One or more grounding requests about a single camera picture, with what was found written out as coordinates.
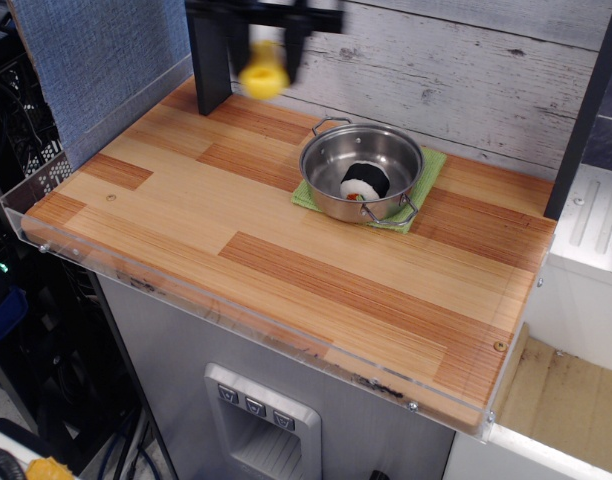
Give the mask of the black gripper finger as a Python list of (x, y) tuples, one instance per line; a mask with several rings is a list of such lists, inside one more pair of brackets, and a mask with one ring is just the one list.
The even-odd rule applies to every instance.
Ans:
[(295, 83), (297, 81), (306, 39), (311, 33), (312, 30), (309, 24), (295, 24), (285, 28), (284, 48), (286, 72), (290, 83)]
[(230, 60), (235, 75), (239, 75), (250, 61), (250, 29), (247, 23), (229, 22), (227, 37)]

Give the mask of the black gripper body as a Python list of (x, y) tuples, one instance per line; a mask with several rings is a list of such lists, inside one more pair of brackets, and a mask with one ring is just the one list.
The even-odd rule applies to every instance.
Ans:
[(186, 1), (186, 12), (194, 17), (206, 18), (220, 24), (261, 25), (288, 28), (296, 22), (308, 31), (341, 34), (344, 24), (344, 6), (314, 7), (309, 1)]

